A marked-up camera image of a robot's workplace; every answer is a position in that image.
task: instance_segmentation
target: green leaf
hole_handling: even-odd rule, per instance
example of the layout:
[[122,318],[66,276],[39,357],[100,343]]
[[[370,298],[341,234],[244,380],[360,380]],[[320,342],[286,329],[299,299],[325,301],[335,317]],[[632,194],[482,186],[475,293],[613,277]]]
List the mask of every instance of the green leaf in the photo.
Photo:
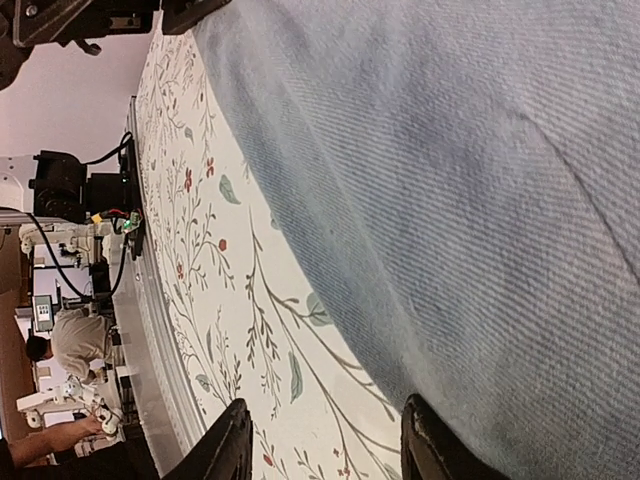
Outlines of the green leaf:
[[388,463],[384,464],[384,471],[387,472],[387,476],[391,480],[402,480],[402,477],[398,474],[398,472]]
[[280,225],[278,225],[276,219],[273,218],[273,214],[271,214],[271,228],[273,228],[274,230],[280,230]]
[[309,321],[316,327],[325,327],[331,325],[331,317],[327,315],[324,309],[324,305],[320,302],[320,299],[316,295],[316,292],[311,292],[307,297],[307,308],[309,309]]
[[302,383],[300,363],[298,363],[298,358],[291,351],[289,352],[289,364],[291,366],[291,403],[293,403],[302,395],[304,385]]
[[193,143],[193,131],[189,127],[184,127],[184,136]]
[[209,393],[211,391],[211,381],[209,380],[209,377],[201,373],[196,377],[196,380],[205,392]]
[[213,344],[211,340],[211,327],[207,330],[207,350],[209,351],[209,358],[213,362]]
[[240,205],[240,200],[236,198],[236,194],[233,193],[233,186],[231,185],[231,180],[226,175],[222,175],[220,178],[220,193],[224,199],[232,203],[234,205]]

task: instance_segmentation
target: white device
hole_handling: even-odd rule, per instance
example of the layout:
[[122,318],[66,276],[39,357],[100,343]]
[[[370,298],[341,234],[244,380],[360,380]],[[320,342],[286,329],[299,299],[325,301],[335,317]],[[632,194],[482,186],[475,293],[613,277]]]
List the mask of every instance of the white device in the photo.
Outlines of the white device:
[[[42,225],[47,240],[51,245],[64,244],[65,249],[76,256],[76,266],[86,267],[100,261],[102,256],[96,237],[107,237],[113,233],[109,222],[91,225],[75,223],[50,223]],[[38,228],[33,224],[25,224],[18,232],[22,252],[30,255],[36,245],[44,245],[45,241]]]
[[122,419],[120,410],[110,409],[94,387],[82,385],[74,376],[69,376],[66,382],[54,388],[19,398],[16,403],[31,428],[40,428],[47,413],[87,410],[102,421],[104,433],[113,436],[118,432]]
[[51,295],[34,295],[33,320],[36,332],[50,332],[53,330],[53,300]]

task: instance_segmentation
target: person's arm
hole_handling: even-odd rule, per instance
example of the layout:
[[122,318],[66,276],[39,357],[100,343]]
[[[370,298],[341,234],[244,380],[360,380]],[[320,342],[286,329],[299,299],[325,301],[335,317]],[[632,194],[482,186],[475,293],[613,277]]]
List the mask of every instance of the person's arm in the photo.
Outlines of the person's arm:
[[83,438],[102,431],[102,424],[93,415],[76,422],[60,423],[42,432],[9,444],[16,469],[24,468],[54,452],[73,448]]
[[58,363],[71,375],[80,379],[80,383],[88,385],[96,379],[89,363],[77,354],[65,354],[58,357]]

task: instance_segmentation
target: dark hair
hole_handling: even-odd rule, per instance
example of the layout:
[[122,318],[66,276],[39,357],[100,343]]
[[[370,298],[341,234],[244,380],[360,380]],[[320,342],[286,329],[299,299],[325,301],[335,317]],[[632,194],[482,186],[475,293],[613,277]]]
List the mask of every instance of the dark hair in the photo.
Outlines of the dark hair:
[[27,357],[32,362],[39,362],[49,350],[49,340],[33,335],[27,339]]

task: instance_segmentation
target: man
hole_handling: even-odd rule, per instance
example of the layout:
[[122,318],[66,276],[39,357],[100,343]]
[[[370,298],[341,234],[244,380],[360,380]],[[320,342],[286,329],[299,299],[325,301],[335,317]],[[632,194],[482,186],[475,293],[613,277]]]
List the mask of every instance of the man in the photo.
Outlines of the man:
[[0,478],[3,480],[154,480],[158,473],[144,438],[119,442],[88,457],[63,465],[27,467],[46,455],[73,448],[75,444],[102,431],[93,415],[76,422],[46,428],[23,440],[8,443],[0,439]]
[[111,321],[89,310],[78,308],[60,310],[51,332],[51,340],[31,336],[27,340],[27,356],[33,362],[55,358],[68,373],[89,384],[96,379],[91,370],[93,360],[111,355]]

